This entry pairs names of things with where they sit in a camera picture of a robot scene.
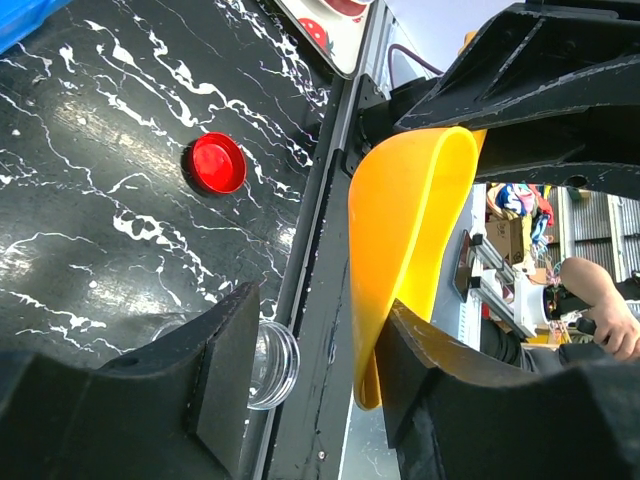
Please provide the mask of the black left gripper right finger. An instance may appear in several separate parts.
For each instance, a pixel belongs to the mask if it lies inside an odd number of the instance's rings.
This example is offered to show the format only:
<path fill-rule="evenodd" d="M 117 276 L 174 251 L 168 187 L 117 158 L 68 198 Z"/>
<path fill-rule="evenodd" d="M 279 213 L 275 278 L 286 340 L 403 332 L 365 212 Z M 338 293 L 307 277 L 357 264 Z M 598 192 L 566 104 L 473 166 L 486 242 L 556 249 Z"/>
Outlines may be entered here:
<path fill-rule="evenodd" d="M 488 357 L 395 302 L 382 406 L 404 479 L 635 479 L 639 368 L 538 375 Z"/>

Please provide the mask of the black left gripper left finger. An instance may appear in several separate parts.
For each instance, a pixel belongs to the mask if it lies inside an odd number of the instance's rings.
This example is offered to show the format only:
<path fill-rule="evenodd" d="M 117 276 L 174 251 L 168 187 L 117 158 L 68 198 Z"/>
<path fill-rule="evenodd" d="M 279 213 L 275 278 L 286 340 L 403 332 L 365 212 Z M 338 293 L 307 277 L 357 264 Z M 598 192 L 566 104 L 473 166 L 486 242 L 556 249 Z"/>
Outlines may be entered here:
<path fill-rule="evenodd" d="M 259 324 L 244 283 L 212 309 L 96 370 L 1 355 L 5 479 L 231 479 Z"/>

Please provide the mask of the yellow plastic scoop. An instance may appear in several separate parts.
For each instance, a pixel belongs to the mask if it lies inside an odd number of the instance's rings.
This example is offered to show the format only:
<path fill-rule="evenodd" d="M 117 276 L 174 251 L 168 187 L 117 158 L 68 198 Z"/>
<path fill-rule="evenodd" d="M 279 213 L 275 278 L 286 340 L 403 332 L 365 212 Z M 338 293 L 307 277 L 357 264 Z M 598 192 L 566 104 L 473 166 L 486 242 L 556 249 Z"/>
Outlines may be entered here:
<path fill-rule="evenodd" d="M 375 346 L 395 301 L 433 311 L 444 252 L 476 177 L 487 132 L 461 126 L 396 134 L 357 167 L 348 194 L 353 395 L 382 403 Z"/>

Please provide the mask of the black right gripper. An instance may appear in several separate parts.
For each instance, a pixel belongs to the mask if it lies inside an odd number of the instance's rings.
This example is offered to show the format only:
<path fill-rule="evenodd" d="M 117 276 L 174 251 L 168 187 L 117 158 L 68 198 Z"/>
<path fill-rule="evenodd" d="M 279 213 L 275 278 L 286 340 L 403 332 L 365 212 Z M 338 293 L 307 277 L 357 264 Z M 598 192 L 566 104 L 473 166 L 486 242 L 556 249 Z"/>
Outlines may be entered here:
<path fill-rule="evenodd" d="M 480 182 L 639 184 L 639 5 L 525 1 L 488 20 L 440 77 L 360 114 L 377 145 L 404 131 L 484 131 Z"/>

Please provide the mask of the person's hand in background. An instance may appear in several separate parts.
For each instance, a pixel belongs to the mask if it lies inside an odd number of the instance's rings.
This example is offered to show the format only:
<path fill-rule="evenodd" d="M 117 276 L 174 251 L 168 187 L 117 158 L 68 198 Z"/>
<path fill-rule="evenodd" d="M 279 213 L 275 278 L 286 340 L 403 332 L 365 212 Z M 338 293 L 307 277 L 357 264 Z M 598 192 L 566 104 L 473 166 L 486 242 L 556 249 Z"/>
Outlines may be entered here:
<path fill-rule="evenodd" d="M 595 322 L 594 342 L 616 360 L 637 360 L 639 322 L 609 273 L 589 260 L 570 257 L 561 265 L 560 279 L 569 292 L 590 307 L 585 317 Z"/>

